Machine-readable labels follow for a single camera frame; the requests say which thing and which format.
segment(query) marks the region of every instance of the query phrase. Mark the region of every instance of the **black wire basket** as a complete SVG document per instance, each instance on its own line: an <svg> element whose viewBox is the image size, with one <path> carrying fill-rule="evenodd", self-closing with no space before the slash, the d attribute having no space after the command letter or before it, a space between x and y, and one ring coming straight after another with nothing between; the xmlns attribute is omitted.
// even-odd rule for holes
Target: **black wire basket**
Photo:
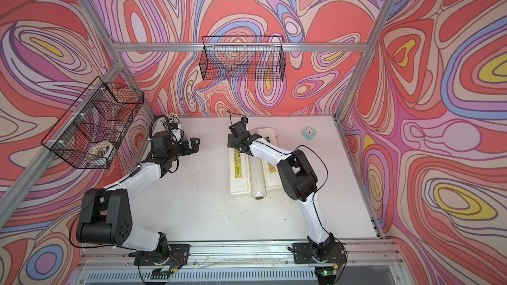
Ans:
<svg viewBox="0 0 507 285"><path fill-rule="evenodd" d="M282 36L204 36L203 80L283 81Z"/></svg>
<svg viewBox="0 0 507 285"><path fill-rule="evenodd" d="M46 141L65 115L41 142L74 168L109 168L144 102L142 91L121 83L101 80L95 89L89 101L71 115L60 136Z"/></svg>

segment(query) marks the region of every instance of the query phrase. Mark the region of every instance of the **robotic hand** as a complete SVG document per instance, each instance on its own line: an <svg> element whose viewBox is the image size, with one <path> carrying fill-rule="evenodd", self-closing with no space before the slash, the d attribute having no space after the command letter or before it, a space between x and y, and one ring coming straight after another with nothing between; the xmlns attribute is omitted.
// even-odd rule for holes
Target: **robotic hand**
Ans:
<svg viewBox="0 0 507 285"><path fill-rule="evenodd" d="M164 131L153 134L155 123L163 118ZM178 158L199 151L200 140L183 140L183 130L175 115L160 115L149 125L151 149L147 158L130 174L102 189L90 189L83 196L76 231L80 243L113 244L140 251L151 263L163 263L169 257L166 236L148 231L132 222L129 199L166 173L174 173ZM176 168L170 170L176 161Z"/></svg>
<svg viewBox="0 0 507 285"><path fill-rule="evenodd" d="M301 150L291 152L280 149L258 134L251 135L246 129L247 123L248 118L243 117L241 121L229 127L231 133L227 146L265 159L268 163L277 166L283 190L291 199L297 201L309 228L307 238L311 255L319 262L324 261L335 247L335 238L332 233L327 232L327 226L322 219L315 195L317 176L308 159Z"/></svg>

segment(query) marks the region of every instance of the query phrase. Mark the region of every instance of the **psychedelic wall pattern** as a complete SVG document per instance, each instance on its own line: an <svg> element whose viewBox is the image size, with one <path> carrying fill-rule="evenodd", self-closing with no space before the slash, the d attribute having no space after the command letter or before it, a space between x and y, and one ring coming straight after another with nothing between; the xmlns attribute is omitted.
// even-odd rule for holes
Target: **psychedelic wall pattern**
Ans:
<svg viewBox="0 0 507 285"><path fill-rule="evenodd" d="M365 42L383 0L93 2L119 42L199 42L203 35L237 33L280 34L286 42L334 42L356 33L356 42Z"/></svg>
<svg viewBox="0 0 507 285"><path fill-rule="evenodd" d="M199 42L204 35L276 34L285 42L365 42L383 0L93 2L120 42ZM199 56L124 53L154 110L181 115L221 115L227 109L263 115L333 114L358 58L357 53L287 53L287 81L254 83L203 82Z"/></svg>
<svg viewBox="0 0 507 285"><path fill-rule="evenodd" d="M2 0L0 44L3 193L58 117L111 66L111 58L76 0ZM81 256L67 236L83 193L128 171L147 126L141 111L109 170L77 170L60 159L51 163L0 229L0 284L65 282Z"/></svg>
<svg viewBox="0 0 507 285"><path fill-rule="evenodd" d="M287 64L281 81L203 81L198 53L128 52L146 100L158 113L227 115L333 114L359 53L304 52L299 69Z"/></svg>
<svg viewBox="0 0 507 285"><path fill-rule="evenodd" d="M416 284L507 282L507 0L398 0L340 121Z"/></svg>

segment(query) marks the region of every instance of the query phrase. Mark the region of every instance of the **black cable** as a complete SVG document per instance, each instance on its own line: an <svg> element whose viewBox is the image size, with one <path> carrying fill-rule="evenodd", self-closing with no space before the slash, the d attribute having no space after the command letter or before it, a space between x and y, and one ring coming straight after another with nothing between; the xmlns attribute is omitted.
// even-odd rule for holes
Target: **black cable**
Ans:
<svg viewBox="0 0 507 285"><path fill-rule="evenodd" d="M167 171L168 171L169 173L171 173L171 174L172 174L172 173L174 173L175 171L177 171L179 167L180 167L180 159L179 159L179 158L177 158L177 159L176 159L176 169L175 169L175 170L173 170L173 171L171 171L170 169L168 169Z"/></svg>
<svg viewBox="0 0 507 285"><path fill-rule="evenodd" d="M245 115L244 115L244 114L242 114L242 113L235 113L235 112L231 112L229 109L227 109L227 112L229 113L229 117L231 118L231 124L232 124L232 115L243 116L243 117L245 117L245 118L247 118L247 119L248 119L248 117L247 117L247 116L245 116Z"/></svg>
<svg viewBox="0 0 507 285"><path fill-rule="evenodd" d="M316 156L316 157L320 160L320 162L322 163L322 165L324 165L324 168L326 169L326 179L324 180L324 183L322 184L322 186L320 186L320 187L319 187L319 188L315 191L315 194L316 194L316 193L317 193L318 191L320 191L320 189L321 189L322 187L324 187L324 185L327 183L327 179L329 178L329 170L327 169L326 164L324 163L324 161L322 161L322 159L320 158L320 156L319 156L317 153L315 153L315 151L314 151L314 150L310 149L310 148L309 148L309 147L307 147L306 145L301 144L301 145L299 145L299 146L298 146L295 150L297 150L297 149L299 149L299 148L301 148L301 147L305 147L305 148L307 148L308 150L312 151L312 153L313 153L313 154L314 154L314 155L315 155L315 156Z"/></svg>
<svg viewBox="0 0 507 285"><path fill-rule="evenodd" d="M146 285L146 282L144 281L144 278L141 275L141 269L139 268L139 264L137 264L137 271L139 272L139 277L141 278L141 281L143 281L143 284Z"/></svg>
<svg viewBox="0 0 507 285"><path fill-rule="evenodd" d="M183 130L181 130L180 128L178 128L178 130L181 131L180 140L178 141L178 144L181 144L183 142L183 135L185 134L185 132L183 132Z"/></svg>
<svg viewBox="0 0 507 285"><path fill-rule="evenodd" d="M153 138L153 126L158 121L158 119L160 119L162 117L165 118L165 120L167 122L167 127L169 127L169 117L167 115L158 115L158 116L156 116L155 118L153 118L152 122L149 123L148 135L149 135L150 139Z"/></svg>
<svg viewBox="0 0 507 285"><path fill-rule="evenodd" d="M343 271L345 270L345 267L347 266L347 261L348 261L348 253L347 253L347 249L345 247L343 247L343 249L345 250L345 264L343 264L343 267L342 267L342 270L340 271L340 275L338 275L336 277L336 280L335 282L333 283L336 284L338 282L338 280L340 279L340 277L342 277L342 274L343 274Z"/></svg>
<svg viewBox="0 0 507 285"><path fill-rule="evenodd" d="M289 246L287 247L287 250L288 250L289 252L295 252L295 253L299 254L300 256L302 256L302 257L304 257L304 258L306 258L306 259L311 259L311 258L312 258L311 256L310 256L310 257L309 257L309 256L306 256L306 255L302 254L301 252L299 252L298 250L293 249L293 248L291 248L291 247L289 247Z"/></svg>

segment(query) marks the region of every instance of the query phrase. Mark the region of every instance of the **teal box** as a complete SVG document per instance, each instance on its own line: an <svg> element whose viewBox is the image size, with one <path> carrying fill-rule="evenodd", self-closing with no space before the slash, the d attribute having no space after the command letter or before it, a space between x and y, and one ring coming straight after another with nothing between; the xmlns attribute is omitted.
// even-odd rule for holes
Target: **teal box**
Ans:
<svg viewBox="0 0 507 285"><path fill-rule="evenodd" d="M310 127L306 127L303 132L302 132L303 136L305 138L307 138L308 140L312 140L312 138L317 134L317 131L315 131L314 129L310 128Z"/></svg>

